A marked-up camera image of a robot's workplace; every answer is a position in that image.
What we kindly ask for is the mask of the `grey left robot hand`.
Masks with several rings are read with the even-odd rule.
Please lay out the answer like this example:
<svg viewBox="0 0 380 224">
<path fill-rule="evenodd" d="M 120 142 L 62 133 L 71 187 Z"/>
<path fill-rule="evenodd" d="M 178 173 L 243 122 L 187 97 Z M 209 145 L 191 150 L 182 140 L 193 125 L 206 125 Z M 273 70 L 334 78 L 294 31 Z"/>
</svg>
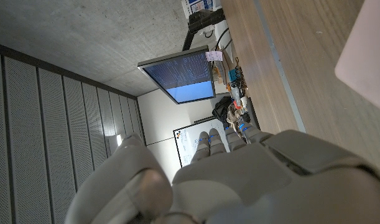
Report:
<svg viewBox="0 0 380 224">
<path fill-rule="evenodd" d="M 202 132 L 169 180 L 136 133 L 81 185 L 66 223 L 380 223 L 380 171 L 309 134 Z"/>
</svg>

